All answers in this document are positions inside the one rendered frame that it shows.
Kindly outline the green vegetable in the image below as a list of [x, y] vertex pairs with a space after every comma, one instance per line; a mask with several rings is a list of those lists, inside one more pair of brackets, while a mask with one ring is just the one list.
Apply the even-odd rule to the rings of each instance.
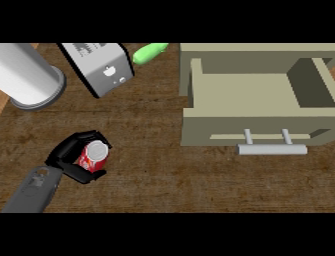
[[150, 43], [135, 52], [134, 63], [138, 65], [148, 63], [166, 50], [168, 46], [168, 43]]

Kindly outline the white cylindrical container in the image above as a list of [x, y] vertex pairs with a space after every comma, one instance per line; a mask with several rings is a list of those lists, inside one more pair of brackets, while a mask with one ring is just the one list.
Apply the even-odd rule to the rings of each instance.
[[0, 43], [0, 91], [13, 104], [38, 111], [60, 99], [67, 77], [51, 65], [30, 43]]

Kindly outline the red soda can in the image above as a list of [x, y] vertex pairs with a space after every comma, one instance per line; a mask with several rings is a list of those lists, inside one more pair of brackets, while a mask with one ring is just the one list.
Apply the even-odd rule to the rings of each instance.
[[85, 149], [79, 156], [79, 165], [89, 172], [97, 172], [104, 168], [109, 155], [109, 145], [103, 141], [95, 140], [85, 146]]

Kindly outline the beige open drawer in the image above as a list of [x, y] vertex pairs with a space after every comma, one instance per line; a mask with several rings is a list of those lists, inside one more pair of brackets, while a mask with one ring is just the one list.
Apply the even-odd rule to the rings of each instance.
[[258, 144], [335, 140], [335, 82], [320, 58], [299, 60], [281, 74], [207, 74], [191, 61], [190, 106], [184, 109], [182, 144], [234, 146], [246, 132]]

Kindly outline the grey box appliance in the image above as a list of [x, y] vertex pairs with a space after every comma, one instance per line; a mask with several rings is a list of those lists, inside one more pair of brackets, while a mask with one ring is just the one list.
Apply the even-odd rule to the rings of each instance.
[[60, 43], [58, 47], [95, 98], [134, 78], [129, 52], [120, 43]]

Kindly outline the beige drawer cabinet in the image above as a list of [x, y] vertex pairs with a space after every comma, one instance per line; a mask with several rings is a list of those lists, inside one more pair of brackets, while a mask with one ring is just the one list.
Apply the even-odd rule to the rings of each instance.
[[182, 43], [179, 45], [179, 95], [188, 95], [191, 60], [202, 59], [206, 74], [286, 73], [300, 58], [335, 66], [335, 43]]

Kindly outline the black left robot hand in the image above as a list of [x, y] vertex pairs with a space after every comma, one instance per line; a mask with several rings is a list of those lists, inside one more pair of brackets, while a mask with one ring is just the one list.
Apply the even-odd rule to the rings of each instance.
[[76, 163], [85, 147], [95, 140], [100, 140], [109, 148], [113, 148], [100, 131], [78, 132], [58, 144], [45, 161], [48, 166], [60, 168], [63, 173], [82, 184], [91, 183], [107, 174], [104, 169], [91, 172]]

